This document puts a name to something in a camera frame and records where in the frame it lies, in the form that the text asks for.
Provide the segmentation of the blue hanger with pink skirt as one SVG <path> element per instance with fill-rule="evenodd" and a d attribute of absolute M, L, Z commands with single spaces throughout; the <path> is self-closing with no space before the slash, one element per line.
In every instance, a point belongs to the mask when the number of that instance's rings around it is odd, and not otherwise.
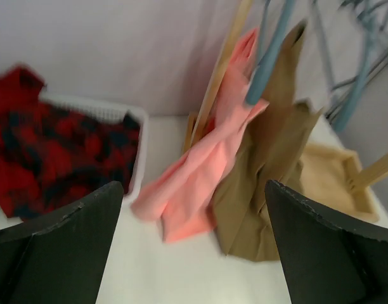
<path fill-rule="evenodd" d="M 270 0 L 265 0 L 264 2 L 264 10 L 262 14 L 262 20 L 259 27 L 259 35 L 257 38 L 257 51 L 256 51 L 256 57 L 255 57 L 255 63 L 256 65 L 260 64 L 260 61 L 262 60 L 263 54 L 264 54 L 264 40 L 266 36 L 267 31 L 267 22 L 268 22 L 268 10 L 269 10 L 269 4 Z"/>

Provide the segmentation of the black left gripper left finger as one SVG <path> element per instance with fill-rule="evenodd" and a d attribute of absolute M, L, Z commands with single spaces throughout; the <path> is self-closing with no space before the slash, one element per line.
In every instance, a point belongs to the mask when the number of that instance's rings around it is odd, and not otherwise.
<path fill-rule="evenodd" d="M 0 303 L 95 303 L 124 196 L 113 181 L 0 230 Z"/>

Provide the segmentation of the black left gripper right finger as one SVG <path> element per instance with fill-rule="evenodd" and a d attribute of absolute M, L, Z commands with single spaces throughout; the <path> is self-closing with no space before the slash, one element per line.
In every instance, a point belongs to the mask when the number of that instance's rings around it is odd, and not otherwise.
<path fill-rule="evenodd" d="M 388 229 L 269 180 L 266 204 L 292 303 L 388 303 Z"/>

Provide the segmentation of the wooden clothes rack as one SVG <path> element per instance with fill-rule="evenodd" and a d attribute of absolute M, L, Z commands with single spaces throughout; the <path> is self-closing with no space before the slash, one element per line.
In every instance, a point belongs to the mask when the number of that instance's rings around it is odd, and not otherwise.
<path fill-rule="evenodd" d="M 186 149 L 199 142 L 209 126 L 209 114 L 227 70 L 228 56 L 233 52 L 231 44 L 244 18 L 245 11 L 238 10 L 214 67 L 199 114 L 189 116 L 192 128 L 187 131 Z M 388 153 L 369 167 L 362 168 L 357 152 L 312 142 L 304 148 L 301 163 L 305 169 L 301 181 L 309 198 L 329 206 L 329 200 L 324 195 L 334 197 L 337 202 L 330 205 L 331 208 L 367 222 L 380 220 L 377 213 L 380 203 L 375 195 L 370 194 L 370 187 L 388 177 Z"/>

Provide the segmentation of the blue plastic hanger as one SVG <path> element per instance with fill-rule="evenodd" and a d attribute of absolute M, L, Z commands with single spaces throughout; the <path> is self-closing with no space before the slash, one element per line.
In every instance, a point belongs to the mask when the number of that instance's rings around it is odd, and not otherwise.
<path fill-rule="evenodd" d="M 328 91 L 325 117 L 331 123 L 334 106 L 358 72 L 365 36 L 361 13 L 375 16 L 377 30 L 365 86 L 388 65 L 388 1 L 311 1 L 310 7 Z"/>
<path fill-rule="evenodd" d="M 254 65 L 254 70 L 250 78 L 250 86 L 245 97 L 245 102 L 250 106 L 254 106 L 258 103 L 259 98 L 268 84 L 268 80 L 275 67 L 282 42 L 285 38 L 285 31 L 293 12 L 294 4 L 294 0 L 284 1 L 270 44 L 266 49 L 264 49 L 264 54 L 260 64 L 256 65 L 255 63 Z"/>
<path fill-rule="evenodd" d="M 340 98 L 334 106 L 331 114 L 331 125 L 334 131 L 341 132 L 348 123 L 361 98 L 367 76 L 371 69 L 370 55 L 375 44 L 375 16 L 372 13 L 361 13 L 358 21 L 365 30 L 364 43 L 359 61 L 358 72 L 351 82 L 352 87 L 346 95 Z"/>

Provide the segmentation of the tan pleated skirt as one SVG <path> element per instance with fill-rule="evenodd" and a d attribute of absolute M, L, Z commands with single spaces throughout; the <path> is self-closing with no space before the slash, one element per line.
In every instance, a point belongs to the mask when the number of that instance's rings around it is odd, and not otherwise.
<path fill-rule="evenodd" d="M 307 20 L 286 35 L 262 98 L 269 106 L 243 135 L 235 165 L 212 197 L 221 251 L 251 262 L 279 260 L 265 199 L 265 184 L 276 180 L 301 191 L 299 161 L 321 113 L 308 99 L 295 100 L 296 71 Z"/>

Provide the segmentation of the pink pleated skirt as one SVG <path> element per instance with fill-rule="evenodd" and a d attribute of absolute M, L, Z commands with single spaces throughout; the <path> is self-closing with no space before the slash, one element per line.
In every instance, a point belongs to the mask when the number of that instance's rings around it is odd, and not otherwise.
<path fill-rule="evenodd" d="M 256 28 L 249 30 L 236 43 L 214 104 L 213 128 L 147 184 L 131 206 L 137 218 L 161 221 L 165 243 L 210 232 L 216 226 L 212 195 L 233 168 L 247 125 L 268 107 L 264 99 L 254 106 L 245 103 L 258 34 Z"/>

